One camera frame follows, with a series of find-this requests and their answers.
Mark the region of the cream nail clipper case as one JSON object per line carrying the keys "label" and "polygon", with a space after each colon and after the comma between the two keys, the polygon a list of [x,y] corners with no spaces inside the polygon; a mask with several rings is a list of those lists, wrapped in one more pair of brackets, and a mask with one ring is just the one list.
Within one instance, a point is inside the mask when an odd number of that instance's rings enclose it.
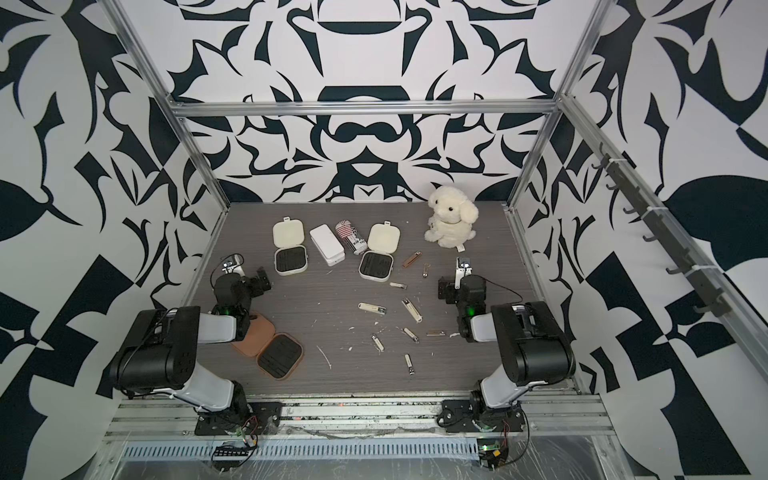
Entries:
{"label": "cream nail clipper case", "polygon": [[358,273],[363,279],[376,282],[386,282],[389,279],[400,236],[400,230],[390,221],[371,227],[368,250],[363,254],[358,268]]}

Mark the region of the cream large nail clipper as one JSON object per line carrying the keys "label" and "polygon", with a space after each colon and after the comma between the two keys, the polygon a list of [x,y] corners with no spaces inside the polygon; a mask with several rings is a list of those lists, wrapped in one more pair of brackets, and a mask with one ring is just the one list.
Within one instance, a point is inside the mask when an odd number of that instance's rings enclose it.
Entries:
{"label": "cream large nail clipper", "polygon": [[387,313],[387,309],[385,307],[365,302],[359,303],[358,308],[362,311],[377,315],[385,315]]}

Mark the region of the small clipper front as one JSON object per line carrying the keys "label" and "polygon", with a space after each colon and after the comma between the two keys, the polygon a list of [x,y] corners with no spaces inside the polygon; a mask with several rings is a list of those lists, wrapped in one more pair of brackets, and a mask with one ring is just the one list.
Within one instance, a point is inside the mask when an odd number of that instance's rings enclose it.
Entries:
{"label": "small clipper front", "polygon": [[414,368],[414,365],[413,365],[412,358],[411,358],[410,354],[408,354],[408,353],[404,354],[404,360],[405,360],[405,363],[406,363],[409,375],[414,375],[415,374],[415,368]]}

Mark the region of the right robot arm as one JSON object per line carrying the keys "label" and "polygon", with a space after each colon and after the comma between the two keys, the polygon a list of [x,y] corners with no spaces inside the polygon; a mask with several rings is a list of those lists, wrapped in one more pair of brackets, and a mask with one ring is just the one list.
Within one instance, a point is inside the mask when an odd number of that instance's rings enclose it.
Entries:
{"label": "right robot arm", "polygon": [[501,364],[480,380],[462,407],[443,408],[443,427],[493,431],[507,419],[522,420],[520,399],[530,391],[571,378],[576,360],[565,333],[542,301],[486,305],[485,277],[470,260],[456,259],[452,278],[438,281],[438,297],[457,308],[460,336],[469,343],[495,343]]}

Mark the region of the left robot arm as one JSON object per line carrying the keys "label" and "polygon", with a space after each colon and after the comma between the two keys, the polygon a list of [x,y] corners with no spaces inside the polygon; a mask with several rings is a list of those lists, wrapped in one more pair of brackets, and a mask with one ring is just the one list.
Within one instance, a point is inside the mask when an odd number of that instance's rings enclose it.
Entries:
{"label": "left robot arm", "polygon": [[250,348],[251,301],[272,288],[266,270],[253,277],[232,271],[213,284],[210,313],[198,306],[139,312],[108,367],[113,388],[128,398],[166,395],[192,406],[200,417],[240,426],[251,416],[243,387],[197,360],[198,347]]}

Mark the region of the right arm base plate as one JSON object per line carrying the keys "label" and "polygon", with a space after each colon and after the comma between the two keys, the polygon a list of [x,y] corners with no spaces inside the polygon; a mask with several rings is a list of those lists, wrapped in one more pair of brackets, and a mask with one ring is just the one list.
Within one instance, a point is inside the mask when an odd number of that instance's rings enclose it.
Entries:
{"label": "right arm base plate", "polygon": [[447,433],[517,433],[527,425],[519,407],[489,409],[475,400],[443,400],[436,423]]}

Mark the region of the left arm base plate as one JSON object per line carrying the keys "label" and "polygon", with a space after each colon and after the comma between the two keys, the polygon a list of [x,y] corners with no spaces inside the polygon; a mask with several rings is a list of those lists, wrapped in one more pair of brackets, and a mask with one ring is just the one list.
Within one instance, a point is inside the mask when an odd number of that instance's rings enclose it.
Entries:
{"label": "left arm base plate", "polygon": [[231,407],[212,413],[200,413],[194,429],[196,436],[262,435],[280,425],[282,402],[250,402],[247,407]]}

